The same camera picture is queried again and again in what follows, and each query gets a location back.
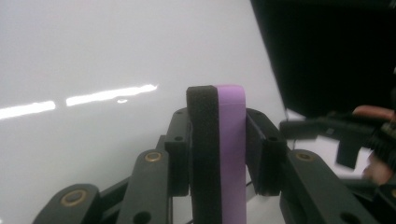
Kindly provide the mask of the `purple and black whiteboard eraser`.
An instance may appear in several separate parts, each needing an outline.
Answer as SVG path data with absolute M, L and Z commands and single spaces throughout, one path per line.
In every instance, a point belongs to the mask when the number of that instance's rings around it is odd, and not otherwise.
M 247 224 L 245 91 L 198 86 L 186 96 L 193 224 Z

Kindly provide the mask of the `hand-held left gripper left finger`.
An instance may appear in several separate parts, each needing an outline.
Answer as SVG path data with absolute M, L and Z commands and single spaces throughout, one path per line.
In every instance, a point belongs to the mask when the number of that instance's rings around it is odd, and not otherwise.
M 170 193 L 173 197 L 189 193 L 190 119 L 188 110 L 177 110 L 170 121 L 164 149 L 169 154 Z

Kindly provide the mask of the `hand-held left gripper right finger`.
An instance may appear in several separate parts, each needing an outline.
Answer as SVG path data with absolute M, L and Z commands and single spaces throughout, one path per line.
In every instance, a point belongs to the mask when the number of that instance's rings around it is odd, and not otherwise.
M 255 192 L 277 196 L 281 191 L 281 163 L 287 152 L 286 139 L 262 112 L 248 108 L 246 165 Z

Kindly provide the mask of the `white whiteboard with black rim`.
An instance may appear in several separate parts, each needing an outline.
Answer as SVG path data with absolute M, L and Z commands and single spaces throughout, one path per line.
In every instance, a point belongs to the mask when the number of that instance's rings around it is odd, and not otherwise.
M 287 116 L 249 0 L 0 0 L 0 224 L 128 177 L 188 87 L 224 84 Z

